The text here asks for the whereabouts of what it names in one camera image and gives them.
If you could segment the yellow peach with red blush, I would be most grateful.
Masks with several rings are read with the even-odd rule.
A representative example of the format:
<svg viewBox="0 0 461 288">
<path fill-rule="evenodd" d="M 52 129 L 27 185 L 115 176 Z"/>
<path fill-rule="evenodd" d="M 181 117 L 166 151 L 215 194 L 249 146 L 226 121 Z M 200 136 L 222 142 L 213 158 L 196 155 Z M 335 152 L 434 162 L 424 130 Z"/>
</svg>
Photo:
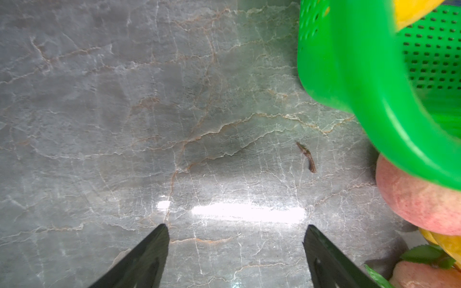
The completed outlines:
<svg viewBox="0 0 461 288">
<path fill-rule="evenodd" d="M 394 0 L 396 31 L 425 17 L 443 2 L 444 0 Z"/>
</svg>

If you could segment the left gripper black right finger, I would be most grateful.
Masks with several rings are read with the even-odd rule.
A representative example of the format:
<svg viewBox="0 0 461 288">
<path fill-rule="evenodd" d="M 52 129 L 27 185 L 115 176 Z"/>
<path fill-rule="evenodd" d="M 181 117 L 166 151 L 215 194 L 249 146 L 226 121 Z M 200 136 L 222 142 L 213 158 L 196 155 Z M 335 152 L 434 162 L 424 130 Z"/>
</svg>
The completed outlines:
<svg viewBox="0 0 461 288">
<path fill-rule="evenodd" d="M 308 225 L 303 246 L 314 288 L 378 287 L 316 226 Z"/>
</svg>

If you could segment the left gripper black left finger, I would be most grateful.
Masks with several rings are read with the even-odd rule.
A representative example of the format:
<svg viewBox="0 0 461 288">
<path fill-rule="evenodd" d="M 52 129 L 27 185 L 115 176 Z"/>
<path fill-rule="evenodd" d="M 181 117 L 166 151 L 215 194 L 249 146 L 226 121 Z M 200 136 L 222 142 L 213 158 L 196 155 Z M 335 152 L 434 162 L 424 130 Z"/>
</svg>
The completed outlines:
<svg viewBox="0 0 461 288">
<path fill-rule="evenodd" d="M 168 228 L 160 224 L 91 287 L 158 288 L 166 265 L 169 242 Z"/>
</svg>

